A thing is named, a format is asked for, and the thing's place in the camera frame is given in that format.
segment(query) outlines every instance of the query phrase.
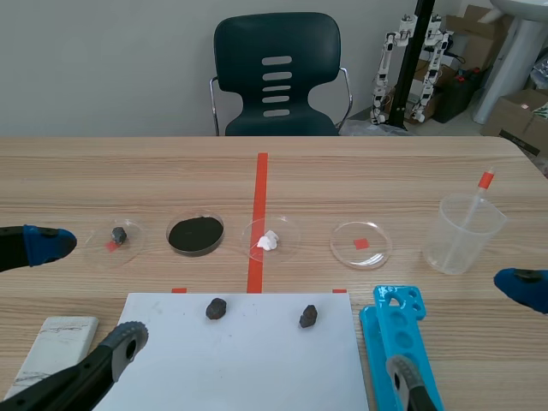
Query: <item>chair metal frame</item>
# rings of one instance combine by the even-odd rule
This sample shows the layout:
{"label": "chair metal frame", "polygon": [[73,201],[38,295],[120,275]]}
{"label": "chair metal frame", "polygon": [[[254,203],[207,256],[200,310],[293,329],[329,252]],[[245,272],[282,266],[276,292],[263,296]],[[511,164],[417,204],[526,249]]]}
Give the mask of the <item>chair metal frame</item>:
{"label": "chair metal frame", "polygon": [[[348,70],[345,69],[344,67],[340,67],[339,71],[342,71],[344,73],[344,80],[346,82],[346,89],[348,91],[348,108],[342,120],[338,124],[336,124],[337,131],[340,131],[341,128],[343,128],[343,125],[347,121],[348,115],[350,114],[350,111],[352,110],[352,104],[354,103],[354,98],[352,97],[352,92],[350,91],[350,79],[348,77]],[[215,124],[215,134],[221,135],[219,133],[219,121],[217,119],[217,106],[215,105],[215,92],[213,91],[213,85],[215,81],[218,81],[217,76],[209,80],[209,93],[211,95],[211,111],[213,113],[213,122]]]}

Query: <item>chair backrest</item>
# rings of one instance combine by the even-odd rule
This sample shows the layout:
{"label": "chair backrest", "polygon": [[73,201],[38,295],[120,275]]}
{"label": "chair backrest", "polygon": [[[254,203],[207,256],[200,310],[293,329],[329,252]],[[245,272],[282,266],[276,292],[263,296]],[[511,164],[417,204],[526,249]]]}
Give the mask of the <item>chair backrest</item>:
{"label": "chair backrest", "polygon": [[[320,13],[232,17],[217,26],[214,47],[219,87],[240,94],[244,112],[310,110],[308,93],[335,80],[341,62],[339,28]],[[289,99],[263,103],[273,96]]]}

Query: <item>white paper sheet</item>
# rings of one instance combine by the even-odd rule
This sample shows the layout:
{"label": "white paper sheet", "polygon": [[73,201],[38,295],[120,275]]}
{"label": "white paper sheet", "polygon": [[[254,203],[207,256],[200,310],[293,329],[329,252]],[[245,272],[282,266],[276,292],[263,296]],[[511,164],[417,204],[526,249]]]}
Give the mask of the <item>white paper sheet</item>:
{"label": "white paper sheet", "polygon": [[[209,320],[216,297],[227,313]],[[96,411],[368,410],[348,295],[131,294],[134,320],[148,344]]]}

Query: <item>small dark rock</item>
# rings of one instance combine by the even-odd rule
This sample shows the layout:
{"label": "small dark rock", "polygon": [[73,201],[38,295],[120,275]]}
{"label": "small dark rock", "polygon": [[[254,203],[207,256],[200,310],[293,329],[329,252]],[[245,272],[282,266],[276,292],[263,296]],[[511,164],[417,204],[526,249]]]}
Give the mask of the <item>small dark rock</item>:
{"label": "small dark rock", "polygon": [[318,317],[318,311],[315,306],[308,306],[305,311],[302,312],[299,324],[302,328],[312,327],[316,324],[316,318]]}
{"label": "small dark rock", "polygon": [[220,319],[224,314],[226,314],[226,301],[220,298],[214,298],[205,310],[208,319]]}
{"label": "small dark rock", "polygon": [[112,230],[112,241],[117,245],[121,246],[128,239],[126,230],[123,227],[115,227]]}

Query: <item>blue test tube rack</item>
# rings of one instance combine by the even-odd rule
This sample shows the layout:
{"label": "blue test tube rack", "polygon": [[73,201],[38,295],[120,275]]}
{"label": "blue test tube rack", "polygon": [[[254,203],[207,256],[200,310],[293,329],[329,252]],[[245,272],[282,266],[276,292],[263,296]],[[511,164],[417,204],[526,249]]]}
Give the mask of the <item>blue test tube rack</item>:
{"label": "blue test tube rack", "polygon": [[[378,410],[405,411],[386,371],[386,360],[401,354],[417,365],[436,409],[444,411],[420,336],[418,322],[426,316],[426,308],[419,289],[407,285],[379,285],[375,287],[373,297],[375,306],[364,307],[360,320]],[[393,299],[398,304],[391,305]]]}

